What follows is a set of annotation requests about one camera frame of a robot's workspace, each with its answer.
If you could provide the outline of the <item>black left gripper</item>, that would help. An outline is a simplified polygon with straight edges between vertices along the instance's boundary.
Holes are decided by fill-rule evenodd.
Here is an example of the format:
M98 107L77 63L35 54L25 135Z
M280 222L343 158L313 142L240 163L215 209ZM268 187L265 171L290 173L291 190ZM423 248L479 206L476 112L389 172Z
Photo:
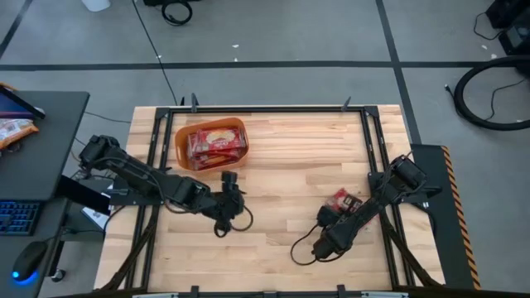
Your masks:
M231 220L243 212L243 191L237 184L236 172L223 171L221 180L222 190L210 193L215 205L210 208L209 217L215 220Z

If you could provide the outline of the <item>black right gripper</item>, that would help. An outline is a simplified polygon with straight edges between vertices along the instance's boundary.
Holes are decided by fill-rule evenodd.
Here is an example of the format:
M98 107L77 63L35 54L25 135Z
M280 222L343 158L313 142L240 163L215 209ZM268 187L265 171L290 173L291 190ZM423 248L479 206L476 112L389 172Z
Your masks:
M338 221L338 211L332 207L320 207L317 214L319 226L329 226L320 234L320 238L313 244L312 254L317 260L323 260L332 253L341 254L352 246L352 226L346 222Z

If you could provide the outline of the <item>red popcorn bag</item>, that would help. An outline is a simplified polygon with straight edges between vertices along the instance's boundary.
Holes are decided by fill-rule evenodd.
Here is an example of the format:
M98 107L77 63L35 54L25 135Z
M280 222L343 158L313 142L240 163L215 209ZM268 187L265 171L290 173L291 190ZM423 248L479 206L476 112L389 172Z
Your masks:
M223 151L246 147L246 141L237 127L218 127L197 132L196 150L199 152Z
M193 155L190 158L190 163L195 171L202 171L234 163L240 159L240 156L239 149L206 151Z
M332 195L325 202L325 205L338 215L342 215L352 214L363 203L361 199L351 195L345 188L342 188Z
M197 133L191 133L187 136L187 157L189 160L196 158L197 150L200 148L198 145Z

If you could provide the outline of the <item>orange plastic basket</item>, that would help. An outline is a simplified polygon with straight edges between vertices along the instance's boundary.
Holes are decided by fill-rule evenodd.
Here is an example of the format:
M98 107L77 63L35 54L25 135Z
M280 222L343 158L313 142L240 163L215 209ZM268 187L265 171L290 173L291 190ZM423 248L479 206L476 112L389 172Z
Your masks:
M218 166L202 171L195 171L190 163L190 160L187 157L187 136L191 133L197 133L200 130L218 128L218 127L237 127L241 130L246 141L246 147L239 149L241 152L240 159L234 163L230 163L224 166ZM179 163L179 166L183 169L194 171L196 173L205 173L208 171L227 171L240 167L244 164L247 159L249 151L249 140L246 127L239 118L222 118L219 120L197 123L190 126L185 126L179 129L175 135L175 146L176 146L176 157Z

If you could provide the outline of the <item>black platform with hazard stripe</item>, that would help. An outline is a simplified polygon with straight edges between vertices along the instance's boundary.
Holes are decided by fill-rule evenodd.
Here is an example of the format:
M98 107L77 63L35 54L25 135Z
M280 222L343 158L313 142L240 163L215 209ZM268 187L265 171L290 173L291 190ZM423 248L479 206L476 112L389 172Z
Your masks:
M441 187L428 209L435 224L435 242L448 287L481 288L449 149L445 146L412 145L415 162L426 172L429 183Z

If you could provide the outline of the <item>black desk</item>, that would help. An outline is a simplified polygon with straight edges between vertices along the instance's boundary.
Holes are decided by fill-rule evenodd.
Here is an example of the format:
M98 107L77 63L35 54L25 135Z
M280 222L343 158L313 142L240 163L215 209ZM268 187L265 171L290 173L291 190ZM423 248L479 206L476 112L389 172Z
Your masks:
M18 91L29 104L42 108L46 117L36 121L39 132L22 140L22 149L0 157L0 200L41 201L44 205L31 236L0 236L0 298L36 298L48 272L65 218L68 200L55 191L84 115L89 93ZM31 242L47 240L48 248L36 278L27 284L12 279L12 267Z

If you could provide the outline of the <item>backlit black keyboard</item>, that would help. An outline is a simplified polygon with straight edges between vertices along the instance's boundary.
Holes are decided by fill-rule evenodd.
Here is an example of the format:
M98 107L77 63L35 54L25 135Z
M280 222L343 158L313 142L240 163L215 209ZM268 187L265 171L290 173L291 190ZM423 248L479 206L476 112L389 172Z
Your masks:
M0 236L31 236L44 204L28 200L0 200Z

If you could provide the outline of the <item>black computer mouse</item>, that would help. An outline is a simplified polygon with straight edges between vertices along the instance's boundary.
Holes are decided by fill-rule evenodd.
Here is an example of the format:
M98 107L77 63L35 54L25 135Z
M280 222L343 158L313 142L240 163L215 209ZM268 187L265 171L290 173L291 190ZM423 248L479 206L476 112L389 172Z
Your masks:
M11 277L17 283L29 283L35 278L37 269L47 251L47 243L35 241L29 243L19 254L12 267Z

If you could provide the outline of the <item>white container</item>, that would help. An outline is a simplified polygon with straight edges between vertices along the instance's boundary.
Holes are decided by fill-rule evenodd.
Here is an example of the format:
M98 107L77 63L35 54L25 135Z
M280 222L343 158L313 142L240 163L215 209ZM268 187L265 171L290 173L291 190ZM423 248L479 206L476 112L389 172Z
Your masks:
M90 12L101 12L111 6L110 0L81 0Z

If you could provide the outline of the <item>orange snack bag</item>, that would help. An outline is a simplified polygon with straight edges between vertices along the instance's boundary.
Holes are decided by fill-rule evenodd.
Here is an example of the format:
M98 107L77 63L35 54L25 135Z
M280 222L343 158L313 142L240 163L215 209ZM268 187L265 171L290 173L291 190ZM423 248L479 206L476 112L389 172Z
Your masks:
M31 119L0 118L0 150L8 148L34 132L39 132L39 129Z

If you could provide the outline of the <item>dark tablet screen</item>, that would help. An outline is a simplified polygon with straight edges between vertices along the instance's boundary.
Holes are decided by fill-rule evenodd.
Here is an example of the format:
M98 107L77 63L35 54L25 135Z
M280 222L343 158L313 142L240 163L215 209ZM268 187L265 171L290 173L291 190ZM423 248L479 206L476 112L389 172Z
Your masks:
M9 89L0 86L0 118L44 119L46 114L19 98Z

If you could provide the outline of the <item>black equipment case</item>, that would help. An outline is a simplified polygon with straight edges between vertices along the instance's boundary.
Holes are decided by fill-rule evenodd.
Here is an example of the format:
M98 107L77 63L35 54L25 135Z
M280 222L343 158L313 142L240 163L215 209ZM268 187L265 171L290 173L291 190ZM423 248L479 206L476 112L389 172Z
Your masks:
M494 0L485 14L507 55L530 55L530 0Z

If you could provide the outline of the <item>black metal table frame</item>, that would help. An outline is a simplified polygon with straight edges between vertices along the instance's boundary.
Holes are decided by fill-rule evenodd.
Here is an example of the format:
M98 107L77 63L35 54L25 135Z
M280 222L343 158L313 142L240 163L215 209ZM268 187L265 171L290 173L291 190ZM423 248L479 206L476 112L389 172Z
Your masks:
M182 167L175 135L187 125L239 118L250 148L238 168L248 211L236 230L217 238L200 215L158 214L154 244L138 258L133 283L149 291L332 291L388 290L412 278L391 252L380 222L363 228L354 246L333 262L313 262L319 237L316 214L337 190L369 197L368 174L384 161L408 153L407 129L397 105L368 104L342 113L334 105L205 106L178 108L154 131L154 107L134 110L127 151L154 166Z

